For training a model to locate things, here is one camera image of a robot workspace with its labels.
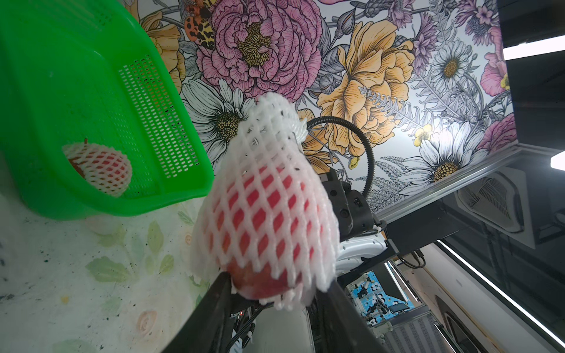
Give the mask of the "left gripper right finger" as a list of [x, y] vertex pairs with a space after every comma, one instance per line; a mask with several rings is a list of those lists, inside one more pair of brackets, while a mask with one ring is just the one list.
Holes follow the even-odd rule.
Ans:
[[386, 353], [336, 280], [326, 292], [316, 292], [321, 352]]

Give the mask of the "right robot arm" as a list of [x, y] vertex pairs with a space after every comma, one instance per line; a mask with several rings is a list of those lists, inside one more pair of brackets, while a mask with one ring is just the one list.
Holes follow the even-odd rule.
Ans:
[[336, 273], [344, 288], [362, 274], [395, 257], [401, 258], [458, 232], [447, 209], [434, 202], [392, 223], [372, 213], [366, 198], [338, 179], [335, 170], [320, 179], [338, 219], [340, 246]]

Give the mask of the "netted apple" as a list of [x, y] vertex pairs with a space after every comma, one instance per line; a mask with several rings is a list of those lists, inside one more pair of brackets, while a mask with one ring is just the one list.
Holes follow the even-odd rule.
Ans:
[[115, 198], [129, 188], [132, 165], [126, 154], [114, 148], [90, 143], [68, 144], [63, 154], [75, 171], [98, 191]]
[[190, 269], [230, 275], [234, 291], [276, 309], [312, 303], [335, 279], [338, 219], [301, 150], [308, 131], [285, 97], [260, 96], [200, 208]]

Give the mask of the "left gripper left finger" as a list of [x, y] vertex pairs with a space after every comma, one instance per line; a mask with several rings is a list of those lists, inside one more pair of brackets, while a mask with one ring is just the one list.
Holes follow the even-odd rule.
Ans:
[[163, 353], [228, 352], [230, 310], [231, 278], [222, 272]]

